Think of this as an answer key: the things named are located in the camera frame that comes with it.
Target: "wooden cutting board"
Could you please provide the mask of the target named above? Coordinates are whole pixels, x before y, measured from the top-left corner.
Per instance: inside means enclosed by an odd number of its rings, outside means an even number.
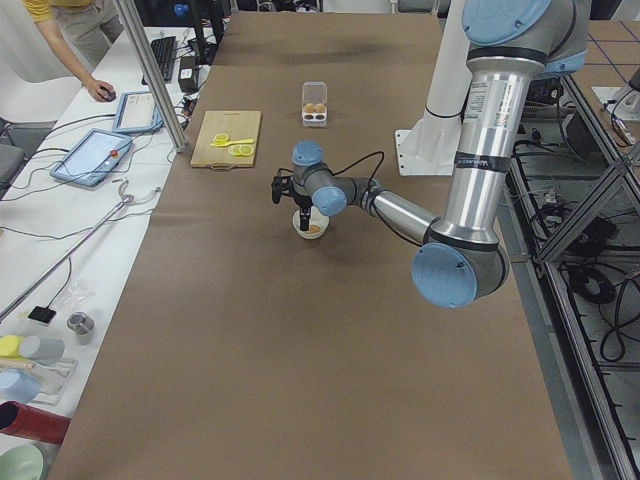
[[[200,128],[191,157],[191,166],[204,168],[253,167],[258,150],[261,116],[261,112],[251,110],[205,112],[202,128]],[[213,137],[218,133],[228,134],[229,140],[253,138],[253,154],[248,157],[234,157],[228,152],[228,147],[212,147]]]

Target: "yellow shirt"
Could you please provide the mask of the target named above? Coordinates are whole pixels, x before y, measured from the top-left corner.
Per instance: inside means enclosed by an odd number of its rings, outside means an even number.
[[[51,5],[63,8],[88,7],[92,0],[22,0],[34,22],[42,22],[53,18]]]

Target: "green bowl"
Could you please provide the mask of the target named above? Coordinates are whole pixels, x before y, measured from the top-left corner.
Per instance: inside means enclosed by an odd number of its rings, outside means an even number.
[[[0,480],[40,480],[42,452],[33,445],[15,447],[0,456]]]

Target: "small bowl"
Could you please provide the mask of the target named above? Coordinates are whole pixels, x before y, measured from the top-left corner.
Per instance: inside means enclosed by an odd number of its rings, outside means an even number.
[[[293,228],[296,229],[298,235],[306,240],[315,240],[324,235],[324,232],[329,226],[329,217],[326,217],[320,213],[316,207],[311,207],[311,218],[309,219],[309,230],[303,232],[300,230],[300,213],[298,210],[293,212]]]
[[[33,445],[15,447],[0,456],[0,480],[40,480],[43,473],[42,452]]]

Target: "red cup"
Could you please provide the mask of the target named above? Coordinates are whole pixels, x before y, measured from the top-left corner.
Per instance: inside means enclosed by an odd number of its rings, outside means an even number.
[[[70,418],[45,412],[20,402],[0,405],[0,433],[60,445]]]

